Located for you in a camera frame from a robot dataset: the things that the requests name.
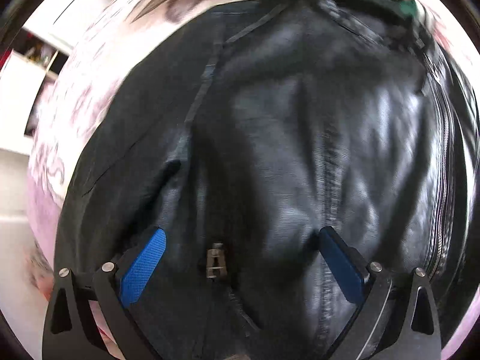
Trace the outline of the white sliding wardrobe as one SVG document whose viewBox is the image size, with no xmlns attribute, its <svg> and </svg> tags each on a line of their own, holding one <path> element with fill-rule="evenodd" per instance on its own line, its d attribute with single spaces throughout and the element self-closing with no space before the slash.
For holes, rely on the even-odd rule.
<svg viewBox="0 0 480 360">
<path fill-rule="evenodd" d="M 11 0 L 1 14 L 1 149 L 32 150 L 40 98 L 112 0 Z"/>
</svg>

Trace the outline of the floral purple bed blanket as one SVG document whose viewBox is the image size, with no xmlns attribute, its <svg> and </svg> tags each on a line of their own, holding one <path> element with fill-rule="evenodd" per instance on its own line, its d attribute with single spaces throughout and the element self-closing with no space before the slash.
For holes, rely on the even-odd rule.
<svg viewBox="0 0 480 360">
<path fill-rule="evenodd" d="M 30 222 L 47 262 L 48 302 L 60 269 L 55 246 L 60 216 L 78 160 L 105 119 L 128 74 L 177 30 L 212 8 L 251 0 L 113 0 L 88 27 L 68 58 L 50 98 L 41 108 L 28 165 Z M 469 1 L 415 0 L 416 20 L 462 70 L 479 106 L 477 34 L 468 34 L 457 18 L 471 10 Z M 475 293 L 449 340 L 441 336 L 441 358 L 450 359 L 463 345 L 479 318 L 479 245 L 473 267 L 460 278 Z M 90 303 L 100 335 L 113 359 L 125 358 L 108 329 L 96 301 Z"/>
</svg>

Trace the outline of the black leather jacket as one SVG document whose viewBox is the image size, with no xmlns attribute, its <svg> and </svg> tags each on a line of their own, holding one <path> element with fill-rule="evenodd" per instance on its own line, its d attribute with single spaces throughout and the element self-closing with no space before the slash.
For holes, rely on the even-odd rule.
<svg viewBox="0 0 480 360">
<path fill-rule="evenodd" d="M 315 359 L 354 307 L 330 226 L 431 278 L 451 338 L 475 286 L 479 104 L 414 19 L 374 0 L 251 0 L 181 27 L 125 78 L 82 151 L 55 268 L 97 271 L 162 229 L 134 321 L 164 359 Z"/>
</svg>

